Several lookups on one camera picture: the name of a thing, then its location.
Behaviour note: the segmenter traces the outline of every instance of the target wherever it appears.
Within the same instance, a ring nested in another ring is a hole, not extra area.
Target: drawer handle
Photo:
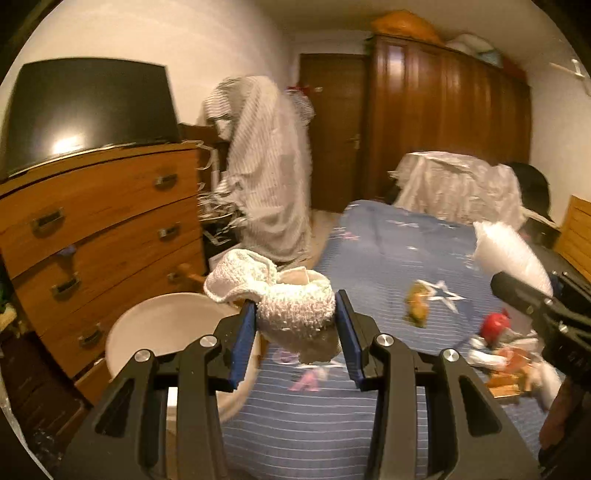
[[[64,210],[62,208],[58,208],[55,212],[51,212],[48,215],[44,215],[39,218],[35,218],[31,222],[31,227],[34,232],[41,232],[45,228],[55,225],[55,223],[66,216],[64,215]]]
[[[177,222],[173,226],[170,226],[168,228],[161,228],[160,230],[158,230],[158,237],[160,237],[161,240],[165,240],[176,235],[180,229],[181,224],[180,222]]]
[[[154,180],[154,186],[157,189],[169,189],[175,183],[177,183],[178,175],[171,173],[170,175],[164,175]]]
[[[60,285],[53,285],[51,288],[51,292],[53,293],[53,296],[57,299],[63,297],[64,295],[66,295],[67,293],[70,293],[74,290],[74,288],[76,288],[78,285],[80,285],[81,279],[78,276],[78,273],[74,273],[74,275],[72,276],[72,278],[68,281],[65,281],[64,283],[60,284]]]
[[[99,343],[102,336],[103,330],[101,330],[99,324],[96,326],[95,331],[92,332],[90,335],[80,335],[78,337],[78,345],[80,345],[80,348],[93,348]]]

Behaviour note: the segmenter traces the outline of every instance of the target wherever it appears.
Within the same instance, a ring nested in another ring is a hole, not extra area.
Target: white wall
[[[285,87],[293,61],[291,38],[251,0],[63,0],[0,85],[0,119],[24,63],[80,56],[166,65],[186,123],[225,77],[263,74]]]
[[[300,78],[300,54],[302,53],[352,53],[365,54],[365,39],[372,35],[364,30],[317,30],[296,33],[293,40],[294,59],[291,65],[291,82]]]
[[[550,184],[550,216],[561,224],[571,195],[591,201],[591,96],[570,69],[571,47],[544,52],[525,66],[531,86],[531,164]]]

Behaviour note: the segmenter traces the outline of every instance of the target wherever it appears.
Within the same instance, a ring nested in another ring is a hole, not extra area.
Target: black television
[[[181,140],[166,68],[130,60],[27,63],[4,122],[0,179],[86,151]]]

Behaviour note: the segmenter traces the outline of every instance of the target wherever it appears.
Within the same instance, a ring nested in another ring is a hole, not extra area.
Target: wooden headboard
[[[554,250],[591,281],[591,202],[570,198]]]

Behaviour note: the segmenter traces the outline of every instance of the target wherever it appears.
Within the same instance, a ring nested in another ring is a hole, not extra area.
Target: blue bedsheet
[[[344,288],[353,308],[410,348],[465,354],[482,319],[500,311],[490,278],[473,263],[472,227],[360,200],[348,206],[316,270]],[[404,297],[415,280],[435,290],[427,327],[404,320]],[[418,389],[417,476],[427,473],[427,412]],[[272,346],[241,412],[223,426],[230,463],[259,479],[355,479],[366,467],[376,393],[361,393],[342,356],[300,365]],[[532,454],[544,413],[532,398],[505,411]]]

